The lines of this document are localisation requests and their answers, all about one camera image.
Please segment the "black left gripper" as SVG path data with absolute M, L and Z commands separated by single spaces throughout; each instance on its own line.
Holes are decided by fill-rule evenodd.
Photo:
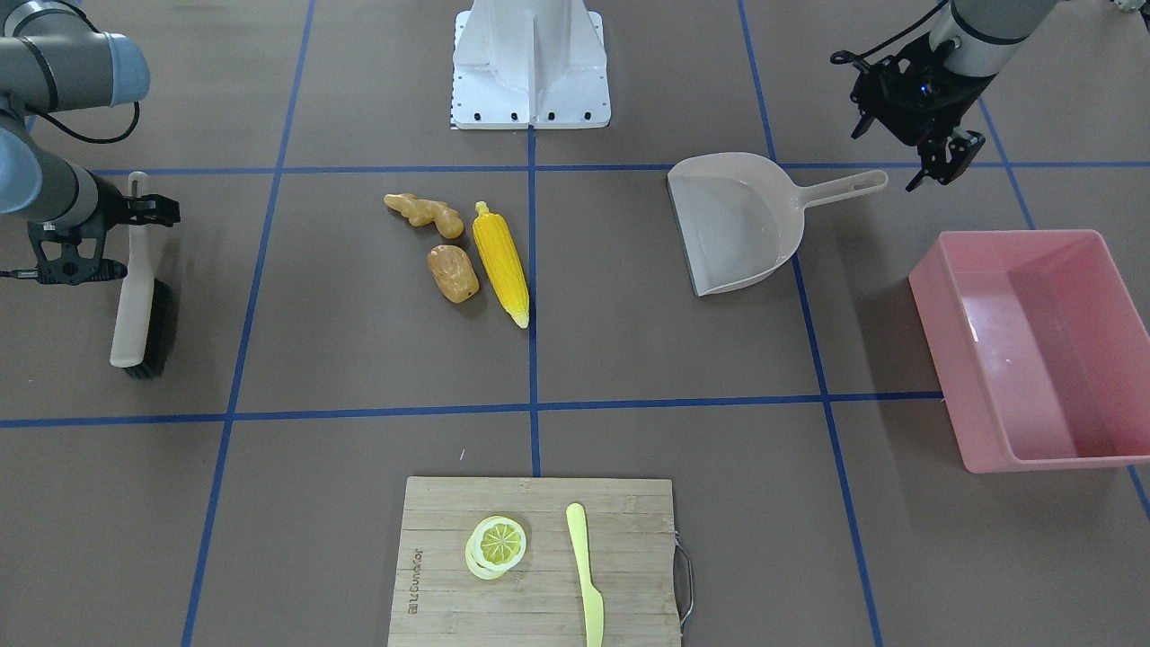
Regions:
M 917 146 L 920 169 L 905 185 L 907 192 L 928 179 L 948 185 L 966 172 L 986 146 L 986 134 L 954 130 L 986 91 L 986 77 L 963 76 L 941 63 L 895 55 L 876 63 L 858 57 L 851 66 L 858 70 L 851 102 L 859 111 L 851 139 L 880 123 L 898 143 Z

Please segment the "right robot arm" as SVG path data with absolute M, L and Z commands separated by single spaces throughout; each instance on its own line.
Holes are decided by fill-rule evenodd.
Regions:
M 32 232 L 92 225 L 175 226 L 176 201 L 122 197 L 66 157 L 45 151 L 26 126 L 63 111 L 138 107 L 151 86 L 141 48 L 126 34 L 97 28 L 69 1 L 3 1 L 3 216 Z

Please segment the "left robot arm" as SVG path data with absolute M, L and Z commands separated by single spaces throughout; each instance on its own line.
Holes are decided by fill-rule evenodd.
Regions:
M 961 120 L 1053 1 L 936 1 L 917 23 L 862 53 L 838 51 L 834 66 L 853 66 L 850 92 L 860 120 L 852 137 L 879 122 L 917 149 L 920 169 L 907 184 L 946 185 L 965 174 L 986 134 Z

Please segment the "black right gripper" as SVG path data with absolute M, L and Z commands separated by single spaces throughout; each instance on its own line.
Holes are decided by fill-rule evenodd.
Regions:
M 68 236 L 77 244 L 103 245 L 112 228 L 175 226 L 181 224 L 181 205 L 162 195 L 129 197 L 101 176 L 78 176 L 77 195 L 68 213 Z

